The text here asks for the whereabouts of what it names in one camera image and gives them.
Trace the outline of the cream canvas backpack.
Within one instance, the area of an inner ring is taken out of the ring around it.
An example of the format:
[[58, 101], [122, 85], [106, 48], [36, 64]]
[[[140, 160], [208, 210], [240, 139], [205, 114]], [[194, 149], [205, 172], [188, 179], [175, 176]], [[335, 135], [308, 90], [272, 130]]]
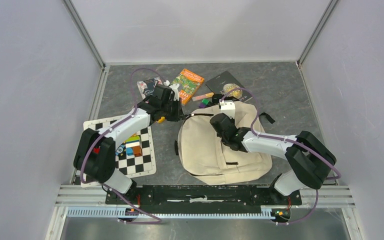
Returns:
[[222, 143], [210, 120], [221, 111], [217, 105], [196, 109], [184, 120], [177, 136], [183, 168], [207, 185], [254, 181], [273, 166], [267, 153], [233, 151]]

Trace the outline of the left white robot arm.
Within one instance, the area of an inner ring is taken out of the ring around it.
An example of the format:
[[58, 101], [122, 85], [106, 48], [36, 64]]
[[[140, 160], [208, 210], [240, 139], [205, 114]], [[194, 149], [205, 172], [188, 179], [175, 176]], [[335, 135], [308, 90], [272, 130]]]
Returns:
[[158, 84], [152, 95], [137, 103], [121, 119], [101, 130], [87, 128], [81, 134], [73, 166], [80, 174], [118, 192], [125, 204], [137, 198], [134, 181], [116, 168], [116, 150], [136, 132], [165, 118], [178, 122], [183, 117], [180, 84]]

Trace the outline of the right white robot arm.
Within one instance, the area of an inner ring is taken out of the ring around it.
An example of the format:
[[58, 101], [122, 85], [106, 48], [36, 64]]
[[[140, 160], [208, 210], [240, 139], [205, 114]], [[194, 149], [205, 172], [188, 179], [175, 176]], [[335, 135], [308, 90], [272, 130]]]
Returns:
[[337, 172], [336, 157], [309, 131], [298, 135], [256, 132], [251, 127], [236, 127], [234, 120], [224, 113], [213, 116], [209, 122], [231, 150], [268, 154], [289, 163], [291, 170], [277, 177], [268, 191], [275, 204], [282, 204], [304, 187], [320, 189], [329, 173]]

